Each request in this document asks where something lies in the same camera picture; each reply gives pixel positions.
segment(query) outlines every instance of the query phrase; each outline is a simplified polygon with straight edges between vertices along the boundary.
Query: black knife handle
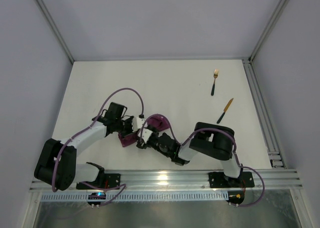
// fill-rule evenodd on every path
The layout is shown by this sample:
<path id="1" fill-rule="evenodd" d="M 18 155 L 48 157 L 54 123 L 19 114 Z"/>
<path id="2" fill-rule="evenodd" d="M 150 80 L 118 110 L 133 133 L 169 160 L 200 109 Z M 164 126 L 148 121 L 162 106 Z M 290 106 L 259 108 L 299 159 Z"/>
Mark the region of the black knife handle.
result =
<path id="1" fill-rule="evenodd" d="M 222 115 L 220 116 L 220 118 L 218 119 L 218 121 L 216 122 L 217 124 L 219 124 L 222 120 L 222 118 L 224 117 L 225 115 L 225 112 L 222 113 Z"/>
<path id="2" fill-rule="evenodd" d="M 213 96 L 215 94 L 215 86 L 216 86 L 216 84 L 213 83 L 212 90 L 211 90 L 211 96 Z"/>

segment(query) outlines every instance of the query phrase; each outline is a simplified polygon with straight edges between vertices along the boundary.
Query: white table surface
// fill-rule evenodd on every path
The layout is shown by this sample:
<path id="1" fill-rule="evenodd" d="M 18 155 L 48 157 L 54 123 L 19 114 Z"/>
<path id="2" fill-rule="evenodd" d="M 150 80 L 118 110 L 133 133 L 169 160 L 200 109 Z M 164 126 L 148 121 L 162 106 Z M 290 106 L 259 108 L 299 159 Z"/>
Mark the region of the white table surface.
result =
<path id="1" fill-rule="evenodd" d="M 219 69 L 215 94 L 213 73 Z M 221 126 L 235 131 L 239 160 L 255 169 L 270 169 L 266 144 L 241 60 L 144 60 L 75 62 L 63 98 L 53 138 L 68 138 L 88 126 L 105 99 L 130 87 L 144 101 L 144 115 L 165 115 L 176 138 L 183 142 L 197 122 L 216 124 L 231 98 Z M 121 91 L 112 99 L 128 107 L 127 115 L 141 113 L 139 98 Z M 197 154 L 178 166 L 152 148 L 122 147 L 116 133 L 97 141 L 78 156 L 77 163 L 93 162 L 107 170 L 221 169 L 218 160 Z"/>

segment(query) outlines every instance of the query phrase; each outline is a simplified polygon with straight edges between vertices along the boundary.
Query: gold knife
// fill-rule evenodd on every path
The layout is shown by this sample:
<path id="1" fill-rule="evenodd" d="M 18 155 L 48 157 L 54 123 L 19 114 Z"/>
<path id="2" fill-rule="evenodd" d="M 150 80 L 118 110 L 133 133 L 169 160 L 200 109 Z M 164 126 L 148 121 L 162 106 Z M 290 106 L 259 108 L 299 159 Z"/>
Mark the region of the gold knife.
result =
<path id="1" fill-rule="evenodd" d="M 228 104 L 226 104 L 226 106 L 225 106 L 225 108 L 224 108 L 224 110 L 223 110 L 222 115 L 220 116 L 220 118 L 219 118 L 218 121 L 216 122 L 217 124 L 219 124 L 219 123 L 221 122 L 222 118 L 224 117 L 225 113 L 227 112 L 227 110 L 228 110 L 228 108 L 229 108 L 229 106 L 231 105 L 231 103 L 232 103 L 233 100 L 234 100 L 234 99 L 232 98 L 231 100 L 229 100 Z"/>

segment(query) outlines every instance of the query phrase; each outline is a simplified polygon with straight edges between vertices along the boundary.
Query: fork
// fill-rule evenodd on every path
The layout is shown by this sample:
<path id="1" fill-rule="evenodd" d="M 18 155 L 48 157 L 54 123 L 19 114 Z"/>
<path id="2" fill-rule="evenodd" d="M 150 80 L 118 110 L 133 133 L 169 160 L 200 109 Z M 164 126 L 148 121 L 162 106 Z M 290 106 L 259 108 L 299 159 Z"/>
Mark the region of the fork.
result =
<path id="1" fill-rule="evenodd" d="M 218 73 L 219 73 L 219 70 L 215 69 L 214 73 L 213 73 L 214 81 L 213 81 L 213 86 L 212 86 L 212 90 L 211 90 L 211 96 L 213 96 L 215 94 L 215 86 L 216 86 L 216 79 L 218 78 Z"/>

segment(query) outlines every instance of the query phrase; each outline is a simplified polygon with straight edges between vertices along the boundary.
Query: gray wall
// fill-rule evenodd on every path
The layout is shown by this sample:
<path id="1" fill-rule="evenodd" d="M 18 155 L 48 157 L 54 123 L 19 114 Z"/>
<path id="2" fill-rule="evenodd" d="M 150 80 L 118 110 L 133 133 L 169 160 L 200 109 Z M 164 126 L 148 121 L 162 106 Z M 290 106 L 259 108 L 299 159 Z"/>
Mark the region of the gray wall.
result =
<path id="1" fill-rule="evenodd" d="M 77 61 L 248 57 L 279 0 L 44 0 Z"/>
<path id="2" fill-rule="evenodd" d="M 21 223 L 71 72 L 33 0 L 0 0 L 0 226 Z"/>
<path id="3" fill-rule="evenodd" d="M 290 0 L 254 61 L 285 157 L 320 214 L 320 0 Z"/>

